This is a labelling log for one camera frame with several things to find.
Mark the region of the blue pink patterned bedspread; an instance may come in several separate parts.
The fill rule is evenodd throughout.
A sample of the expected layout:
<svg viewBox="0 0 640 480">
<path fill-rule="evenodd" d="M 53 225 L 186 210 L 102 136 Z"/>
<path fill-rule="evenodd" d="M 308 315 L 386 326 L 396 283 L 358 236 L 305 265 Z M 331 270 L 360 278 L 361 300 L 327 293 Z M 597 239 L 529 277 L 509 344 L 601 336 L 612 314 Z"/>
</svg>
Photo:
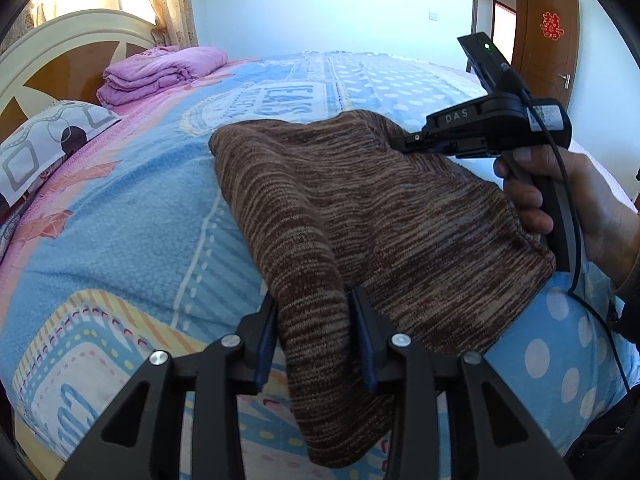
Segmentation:
<svg viewBox="0 0 640 480">
<path fill-rule="evenodd" d="M 266 289 L 207 146 L 219 126 L 364 108 L 414 131 L 483 93 L 427 62 L 299 53 L 118 108 L 122 120 L 55 171 L 1 246 L 1 381 L 21 423 L 66 460 L 151 351 L 201 350 L 259 307 Z M 552 278 L 487 356 L 562 455 L 626 393 L 608 337 L 568 286 Z M 247 479 L 381 479 L 388 440 L 348 468 L 308 460 L 284 364 L 278 350 L 264 394 L 239 400 Z"/>
</svg>

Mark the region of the cream wooden headboard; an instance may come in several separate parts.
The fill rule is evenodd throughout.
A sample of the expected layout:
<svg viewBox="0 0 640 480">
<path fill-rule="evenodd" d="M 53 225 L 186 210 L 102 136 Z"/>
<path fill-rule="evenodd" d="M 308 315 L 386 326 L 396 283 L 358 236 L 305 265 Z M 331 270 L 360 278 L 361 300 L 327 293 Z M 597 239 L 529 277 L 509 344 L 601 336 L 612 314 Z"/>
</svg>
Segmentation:
<svg viewBox="0 0 640 480">
<path fill-rule="evenodd" d="M 96 103 L 103 71 L 155 46 L 155 25 L 124 11 L 83 10 L 47 22 L 1 55 L 1 137 L 64 100 Z"/>
</svg>

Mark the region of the folded purple blanket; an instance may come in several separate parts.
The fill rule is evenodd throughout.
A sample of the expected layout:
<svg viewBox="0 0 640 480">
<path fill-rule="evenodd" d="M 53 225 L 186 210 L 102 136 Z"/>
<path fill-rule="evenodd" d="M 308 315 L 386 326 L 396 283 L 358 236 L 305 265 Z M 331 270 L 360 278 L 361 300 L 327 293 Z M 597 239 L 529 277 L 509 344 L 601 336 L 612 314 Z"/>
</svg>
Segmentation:
<svg viewBox="0 0 640 480">
<path fill-rule="evenodd" d="M 227 62 L 227 52 L 216 47 L 154 47 L 107 66 L 96 98 L 118 107 L 208 76 Z"/>
</svg>

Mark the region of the dark wooden door frame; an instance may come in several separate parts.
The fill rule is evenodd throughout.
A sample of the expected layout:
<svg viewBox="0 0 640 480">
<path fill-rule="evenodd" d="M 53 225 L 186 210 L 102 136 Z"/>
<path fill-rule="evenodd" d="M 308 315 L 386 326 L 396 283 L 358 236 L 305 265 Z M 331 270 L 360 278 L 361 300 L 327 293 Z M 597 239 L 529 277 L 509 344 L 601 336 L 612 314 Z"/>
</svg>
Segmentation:
<svg viewBox="0 0 640 480">
<path fill-rule="evenodd" d="M 484 32 L 508 62 L 513 60 L 518 0 L 473 0 L 471 32 Z"/>
</svg>

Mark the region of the red double happiness decal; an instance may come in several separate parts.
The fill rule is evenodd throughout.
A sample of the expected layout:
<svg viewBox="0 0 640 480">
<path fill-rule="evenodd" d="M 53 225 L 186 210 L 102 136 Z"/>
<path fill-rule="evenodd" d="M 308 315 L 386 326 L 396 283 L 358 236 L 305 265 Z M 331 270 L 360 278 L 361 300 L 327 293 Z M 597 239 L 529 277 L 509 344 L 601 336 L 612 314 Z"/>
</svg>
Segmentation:
<svg viewBox="0 0 640 480">
<path fill-rule="evenodd" d="M 541 14 L 541 23 L 539 25 L 542 36 L 552 41 L 558 41 L 564 34 L 559 14 L 555 12 L 544 12 Z"/>
</svg>

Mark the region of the grey patterned pillow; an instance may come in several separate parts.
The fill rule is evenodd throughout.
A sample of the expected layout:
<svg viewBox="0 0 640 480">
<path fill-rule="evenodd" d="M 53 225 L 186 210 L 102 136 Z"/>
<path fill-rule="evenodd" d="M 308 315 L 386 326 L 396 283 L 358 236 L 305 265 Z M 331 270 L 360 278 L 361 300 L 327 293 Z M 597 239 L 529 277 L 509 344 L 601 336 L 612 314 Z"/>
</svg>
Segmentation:
<svg viewBox="0 0 640 480">
<path fill-rule="evenodd" d="M 82 101 L 61 101 L 27 119 L 1 143 L 2 216 L 35 189 L 42 174 L 121 119 Z"/>
</svg>

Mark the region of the brown knit sweater sun motifs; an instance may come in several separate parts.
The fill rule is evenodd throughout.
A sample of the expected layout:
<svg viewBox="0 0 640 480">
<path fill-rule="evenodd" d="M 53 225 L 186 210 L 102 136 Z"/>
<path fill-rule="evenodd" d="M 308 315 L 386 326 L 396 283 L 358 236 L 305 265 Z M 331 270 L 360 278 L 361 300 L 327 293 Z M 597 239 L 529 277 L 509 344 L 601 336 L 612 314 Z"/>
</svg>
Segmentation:
<svg viewBox="0 0 640 480">
<path fill-rule="evenodd" d="M 311 461 L 347 467 L 392 426 L 349 340 L 347 289 L 428 350 L 485 351 L 555 270 L 495 183 L 437 154 L 390 147 L 370 110 L 259 119 L 209 141 L 222 196 L 280 307 L 288 394 Z"/>
</svg>

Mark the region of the brown wooden door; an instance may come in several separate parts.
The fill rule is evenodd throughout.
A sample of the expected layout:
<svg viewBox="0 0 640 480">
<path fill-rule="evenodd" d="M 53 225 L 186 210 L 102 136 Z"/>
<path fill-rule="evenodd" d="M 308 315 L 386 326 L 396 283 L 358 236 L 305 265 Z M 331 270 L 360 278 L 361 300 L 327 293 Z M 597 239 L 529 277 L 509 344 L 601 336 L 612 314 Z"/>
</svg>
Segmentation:
<svg viewBox="0 0 640 480">
<path fill-rule="evenodd" d="M 565 34 L 552 41 L 542 36 L 541 14 L 559 14 Z M 516 43 L 511 65 L 536 98 L 555 98 L 570 104 L 579 46 L 578 0 L 518 0 Z M 559 74 L 570 74 L 564 89 Z"/>
</svg>

